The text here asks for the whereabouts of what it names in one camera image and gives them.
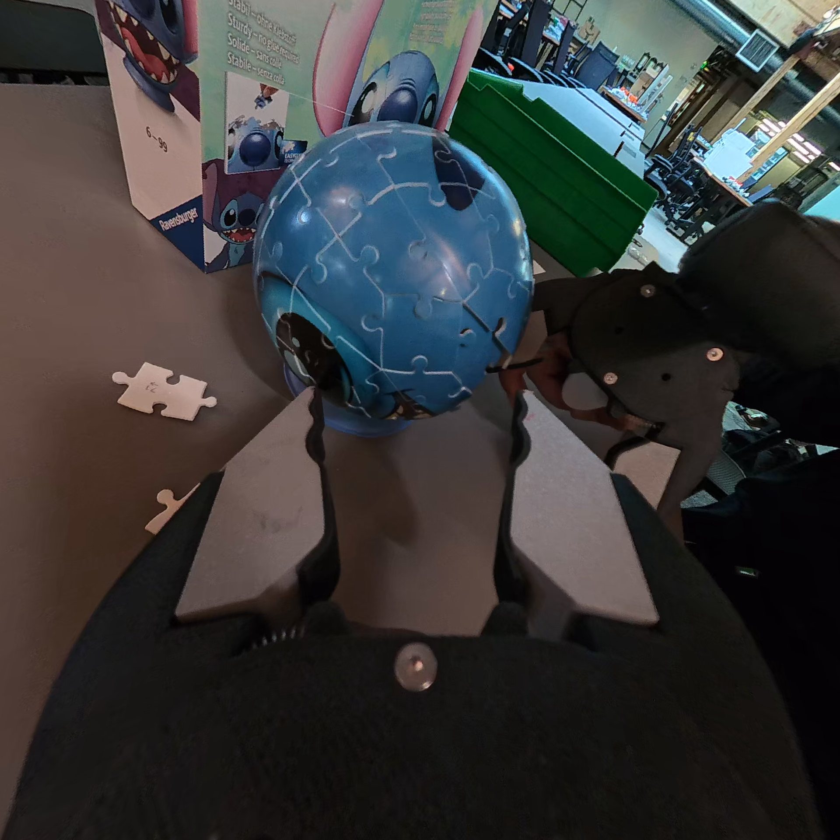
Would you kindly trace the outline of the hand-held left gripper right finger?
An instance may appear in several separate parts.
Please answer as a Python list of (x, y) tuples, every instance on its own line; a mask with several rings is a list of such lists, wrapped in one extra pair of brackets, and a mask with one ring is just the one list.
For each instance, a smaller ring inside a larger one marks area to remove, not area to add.
[(611, 470), (532, 392), (513, 410), (494, 582), (536, 638), (587, 616), (658, 623)]

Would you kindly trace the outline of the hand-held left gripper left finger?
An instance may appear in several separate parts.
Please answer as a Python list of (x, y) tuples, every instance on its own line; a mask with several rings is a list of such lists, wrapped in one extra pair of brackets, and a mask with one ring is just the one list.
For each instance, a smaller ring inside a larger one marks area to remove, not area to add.
[(321, 394), (307, 388), (224, 468), (175, 614), (299, 622), (340, 576)]

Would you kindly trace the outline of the white puzzle piece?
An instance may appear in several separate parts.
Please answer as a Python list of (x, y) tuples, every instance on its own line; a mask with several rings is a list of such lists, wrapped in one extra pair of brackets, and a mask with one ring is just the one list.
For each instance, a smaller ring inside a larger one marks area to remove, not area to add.
[(180, 375), (173, 381), (173, 371), (143, 362), (136, 374), (112, 373), (112, 382), (124, 386), (118, 404), (143, 414), (153, 414), (162, 406), (161, 415), (192, 422), (204, 407), (215, 407), (217, 399), (205, 395), (207, 383)]
[(189, 500), (190, 496), (198, 487), (199, 485), (195, 485), (182, 497), (176, 497), (172, 489), (165, 488), (160, 490), (156, 494), (156, 502), (161, 509), (145, 524), (144, 530), (150, 534), (158, 534)]

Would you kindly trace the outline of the blue puzzle ball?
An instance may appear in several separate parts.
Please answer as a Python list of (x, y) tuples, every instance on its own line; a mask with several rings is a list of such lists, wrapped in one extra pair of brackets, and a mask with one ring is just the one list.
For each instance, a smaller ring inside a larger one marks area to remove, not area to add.
[(508, 185), (446, 133), (356, 124), (282, 175), (257, 227), (255, 296), (280, 361), (375, 419), (456, 410), (514, 358), (532, 255)]

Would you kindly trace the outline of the cartoon printed puzzle box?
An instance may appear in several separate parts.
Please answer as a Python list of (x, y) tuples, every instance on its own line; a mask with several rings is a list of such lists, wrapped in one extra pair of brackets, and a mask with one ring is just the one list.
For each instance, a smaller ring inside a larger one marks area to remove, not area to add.
[(444, 130), (497, 2), (97, 1), (132, 204), (200, 270), (252, 260), (287, 168), (356, 124)]

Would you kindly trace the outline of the person's right hand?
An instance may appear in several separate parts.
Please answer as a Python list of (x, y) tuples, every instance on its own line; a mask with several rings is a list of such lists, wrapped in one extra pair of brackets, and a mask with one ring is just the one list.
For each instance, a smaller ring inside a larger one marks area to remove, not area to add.
[(629, 428), (627, 419), (615, 418), (604, 407), (582, 410), (572, 408), (563, 398), (563, 386), (568, 375), (572, 354), (568, 338), (564, 332), (550, 335), (538, 352), (539, 361), (528, 367), (506, 369), (498, 373), (498, 379), (511, 404), (515, 404), (517, 394), (528, 390), (526, 380), (532, 384), (531, 390), (537, 392), (550, 405), (568, 412), (574, 419), (592, 422), (614, 429)]

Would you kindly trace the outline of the green plastic bin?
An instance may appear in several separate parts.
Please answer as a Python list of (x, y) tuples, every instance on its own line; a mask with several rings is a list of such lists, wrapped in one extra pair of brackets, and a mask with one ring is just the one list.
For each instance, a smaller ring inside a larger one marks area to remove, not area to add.
[(523, 82), (471, 70), (448, 133), (516, 197), (528, 236), (573, 275), (608, 271), (655, 203), (655, 189)]

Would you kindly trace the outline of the person's dark clothed torso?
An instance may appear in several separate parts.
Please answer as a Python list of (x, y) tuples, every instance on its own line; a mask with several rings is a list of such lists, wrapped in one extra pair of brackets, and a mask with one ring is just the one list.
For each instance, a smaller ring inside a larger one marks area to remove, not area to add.
[(727, 594), (780, 688), (827, 838), (839, 836), (839, 373), (755, 360), (735, 403), (774, 433), (733, 430), (744, 478), (683, 513), (696, 557)]

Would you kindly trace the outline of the dark-top office table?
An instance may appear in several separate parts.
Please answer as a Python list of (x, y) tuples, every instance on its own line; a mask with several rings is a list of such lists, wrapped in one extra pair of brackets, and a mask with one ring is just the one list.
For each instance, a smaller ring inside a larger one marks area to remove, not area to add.
[(620, 108), (588, 88), (567, 88), (530, 80), (521, 84), (526, 98), (542, 100), (630, 172), (644, 176), (643, 127)]

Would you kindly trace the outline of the white air vent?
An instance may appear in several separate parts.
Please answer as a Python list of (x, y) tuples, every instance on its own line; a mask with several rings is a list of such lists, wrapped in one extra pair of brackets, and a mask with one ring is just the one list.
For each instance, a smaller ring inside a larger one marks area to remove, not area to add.
[(761, 29), (755, 29), (740, 45), (736, 58), (753, 72), (759, 72), (775, 56), (780, 45)]

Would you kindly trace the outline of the wooden post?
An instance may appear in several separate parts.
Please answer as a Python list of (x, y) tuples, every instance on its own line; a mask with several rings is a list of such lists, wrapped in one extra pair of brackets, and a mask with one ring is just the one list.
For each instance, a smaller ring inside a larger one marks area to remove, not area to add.
[(722, 126), (714, 141), (721, 140), (730, 131), (738, 131), (748, 137), (753, 135), (755, 126), (761, 124), (767, 108), (789, 89), (794, 91), (794, 99), (810, 101), (814, 96), (812, 85), (802, 81), (800, 75), (804, 73), (804, 78), (808, 77), (807, 57), (811, 51), (812, 45), (805, 46), (783, 59), (780, 67), (770, 73), (756, 92)]

